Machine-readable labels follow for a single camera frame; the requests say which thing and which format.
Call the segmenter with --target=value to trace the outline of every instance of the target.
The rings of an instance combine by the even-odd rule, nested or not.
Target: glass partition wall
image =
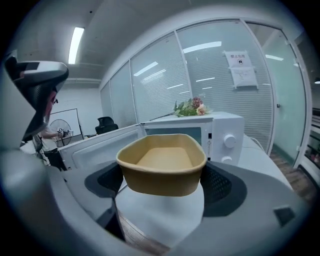
[[[258,31],[256,26],[267,29]],[[306,108],[299,107],[305,104],[304,84],[287,46],[281,30],[241,20],[208,21],[178,29],[150,42],[113,75],[101,90],[103,113],[114,115],[122,128],[170,114],[176,101],[197,96],[210,110],[244,117],[245,135],[257,139],[266,153],[275,137],[276,147],[294,162]],[[228,51],[247,52],[257,86],[234,88]],[[275,109],[275,102],[280,108]],[[298,127],[293,127],[292,118],[301,120]]]

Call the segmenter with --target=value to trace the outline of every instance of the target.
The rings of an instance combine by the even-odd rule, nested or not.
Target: fluorescent light
[[[155,73],[147,76],[146,78],[142,79],[141,82],[146,82],[146,81],[148,81],[148,80],[150,80],[150,79],[157,78],[161,73],[163,73],[163,72],[165,72],[165,71],[166,71],[165,69],[162,69],[162,70],[160,70],[160,71],[158,71],[158,72],[155,72]]]
[[[268,55],[268,54],[266,54],[265,57],[268,58],[268,59],[274,59],[276,61],[283,61],[284,60],[283,58],[280,58],[280,57],[277,57],[277,56],[273,56],[273,55]]]
[[[210,78],[205,78],[205,79],[196,80],[196,82],[201,82],[201,81],[206,81],[206,80],[211,80],[211,79],[215,79],[215,77],[210,77]]]
[[[178,87],[178,86],[183,86],[184,84],[178,84],[178,85],[174,85],[174,86],[171,86],[171,87],[168,87],[167,89],[171,89],[171,88],[175,88],[175,87]]]
[[[84,31],[85,29],[83,27],[74,28],[71,44],[70,44],[70,51],[69,51],[69,61],[68,61],[69,64],[76,63],[77,51],[78,51],[80,40]]]
[[[143,72],[146,72],[147,70],[153,68],[154,66],[158,65],[158,63],[155,61],[155,62],[152,62],[150,65],[144,67],[143,69],[141,69],[140,71],[138,71],[137,73],[133,74],[135,77],[141,75]]]
[[[219,46],[221,46],[221,41],[207,42],[207,43],[198,44],[198,45],[195,45],[195,46],[191,46],[191,47],[185,48],[185,49],[183,49],[183,52],[186,54],[186,53],[190,53],[190,52],[201,50],[201,49],[205,49],[205,48],[219,47]]]

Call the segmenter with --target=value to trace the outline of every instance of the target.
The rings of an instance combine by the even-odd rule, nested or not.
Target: standing fan
[[[50,124],[50,130],[52,130],[53,132],[56,133],[58,128],[62,128],[64,132],[71,130],[70,125],[65,120],[62,120],[62,119],[54,120]],[[55,143],[58,148],[68,145],[70,141],[71,141],[70,135],[67,135],[66,137],[63,137],[63,138],[60,138],[58,136],[55,137]]]

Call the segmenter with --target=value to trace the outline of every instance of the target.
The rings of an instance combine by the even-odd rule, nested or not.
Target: paper sign
[[[226,59],[229,64],[229,68],[251,68],[251,60],[246,51],[225,51]]]
[[[242,86],[256,86],[258,88],[253,67],[233,67],[230,70],[235,88]]]

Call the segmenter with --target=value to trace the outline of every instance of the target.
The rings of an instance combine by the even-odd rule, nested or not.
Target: yellow bowl
[[[122,148],[116,161],[130,189],[182,197],[197,189],[206,154],[189,135],[149,135]]]

